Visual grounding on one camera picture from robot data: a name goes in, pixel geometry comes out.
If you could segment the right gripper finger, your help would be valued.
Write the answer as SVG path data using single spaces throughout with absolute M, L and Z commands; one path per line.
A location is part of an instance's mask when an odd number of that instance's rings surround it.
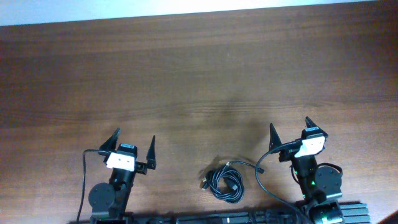
M 269 127 L 270 127 L 269 151 L 271 153 L 279 153 L 282 142 L 280 140 L 279 135 L 277 134 L 274 125 L 271 123 Z
M 308 116 L 305 117 L 305 123 L 307 128 L 305 129 L 306 132 L 308 133 L 307 136 L 314 134 L 322 134 L 325 138 L 328 137 L 328 134 L 322 130 L 318 125 L 316 125 Z

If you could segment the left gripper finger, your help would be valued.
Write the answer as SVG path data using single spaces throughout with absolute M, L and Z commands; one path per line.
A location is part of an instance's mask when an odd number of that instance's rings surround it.
M 116 148 L 116 144 L 118 141 L 118 137 L 120 135 L 121 129 L 117 128 L 114 133 L 111 135 L 110 138 L 108 138 L 100 147 L 100 151 L 104 152 L 109 152 L 109 151 L 114 151 Z
M 152 137 L 149 150 L 147 152 L 147 168 L 155 170 L 156 169 L 156 158 L 155 158 L 155 135 Z

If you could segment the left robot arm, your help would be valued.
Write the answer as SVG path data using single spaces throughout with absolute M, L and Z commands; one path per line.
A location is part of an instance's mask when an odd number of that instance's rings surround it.
M 155 137 L 152 138 L 146 161 L 137 161 L 138 148 L 130 144 L 117 144 L 121 130 L 117 128 L 99 149 L 94 151 L 104 157 L 112 170 L 107 182 L 96 184 L 89 192 L 90 223 L 134 223 L 126 212 L 127 203 L 137 174 L 146 175 L 156 169 Z

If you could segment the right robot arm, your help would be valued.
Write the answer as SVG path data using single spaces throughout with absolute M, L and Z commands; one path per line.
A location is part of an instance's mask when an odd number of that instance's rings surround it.
M 291 173 L 303 193 L 297 202 L 303 216 L 312 223 L 344 223 L 338 199 L 342 197 L 342 168 L 330 163 L 318 163 L 315 156 L 325 149 L 328 134 L 309 117 L 301 136 L 283 143 L 273 124 L 270 125 L 269 151 L 279 154 L 280 162 L 290 161 Z

